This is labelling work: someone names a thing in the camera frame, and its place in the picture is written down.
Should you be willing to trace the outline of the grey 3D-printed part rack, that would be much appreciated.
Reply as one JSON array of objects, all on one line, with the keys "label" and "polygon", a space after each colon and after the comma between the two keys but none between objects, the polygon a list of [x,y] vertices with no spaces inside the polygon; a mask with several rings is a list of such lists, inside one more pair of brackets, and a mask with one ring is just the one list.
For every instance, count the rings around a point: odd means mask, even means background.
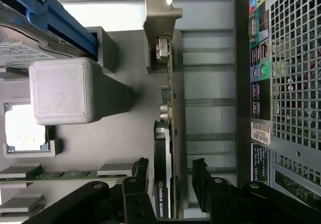
[{"label": "grey 3D-printed part rack", "polygon": [[[56,127],[56,156],[4,151],[5,112],[11,105],[28,104],[30,92],[29,80],[23,73],[0,67],[0,171],[98,171],[104,164],[125,168],[140,157],[154,160],[153,127],[160,118],[160,88],[165,85],[165,78],[146,70],[144,31],[109,35],[119,54],[119,67],[112,77],[134,89],[137,100],[127,113],[91,124]],[[90,181],[93,180],[0,184],[0,205],[7,205],[0,210],[0,224],[21,224]]]}]

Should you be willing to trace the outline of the green RAM stick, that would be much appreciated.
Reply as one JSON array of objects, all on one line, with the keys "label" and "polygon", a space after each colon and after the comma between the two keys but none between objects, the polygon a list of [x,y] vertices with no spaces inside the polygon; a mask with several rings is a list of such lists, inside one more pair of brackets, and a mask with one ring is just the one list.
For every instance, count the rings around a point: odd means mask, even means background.
[{"label": "green RAM stick", "polygon": [[34,174],[27,178],[0,179],[0,184],[35,183],[48,181],[76,181],[76,180],[109,180],[130,176],[130,171],[111,171],[98,174],[98,171],[54,171]]}]

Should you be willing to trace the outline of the CPU with metal lid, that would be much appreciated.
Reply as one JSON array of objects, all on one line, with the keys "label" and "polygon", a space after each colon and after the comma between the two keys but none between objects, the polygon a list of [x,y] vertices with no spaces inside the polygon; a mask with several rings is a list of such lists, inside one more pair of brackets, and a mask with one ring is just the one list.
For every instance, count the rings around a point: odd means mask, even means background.
[{"label": "CPU with metal lid", "polygon": [[39,151],[46,143],[46,128],[35,122],[29,104],[14,104],[5,112],[5,134],[15,151]]}]

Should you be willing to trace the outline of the grey metal PC case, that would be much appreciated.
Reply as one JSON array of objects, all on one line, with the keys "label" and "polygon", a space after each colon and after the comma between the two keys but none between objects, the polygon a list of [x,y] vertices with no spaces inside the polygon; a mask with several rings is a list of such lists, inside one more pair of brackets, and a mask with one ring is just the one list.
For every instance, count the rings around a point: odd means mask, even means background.
[{"label": "grey metal PC case", "polygon": [[237,178],[253,224],[321,224],[321,0],[235,0]]}]

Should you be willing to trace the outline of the hard disk with blue carrier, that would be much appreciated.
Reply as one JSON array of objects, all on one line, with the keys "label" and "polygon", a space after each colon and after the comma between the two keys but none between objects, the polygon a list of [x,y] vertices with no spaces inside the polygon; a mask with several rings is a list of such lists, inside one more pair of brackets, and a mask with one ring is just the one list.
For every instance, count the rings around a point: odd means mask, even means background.
[{"label": "hard disk with blue carrier", "polygon": [[98,59],[98,40],[58,0],[0,0],[0,67],[35,60]]}]

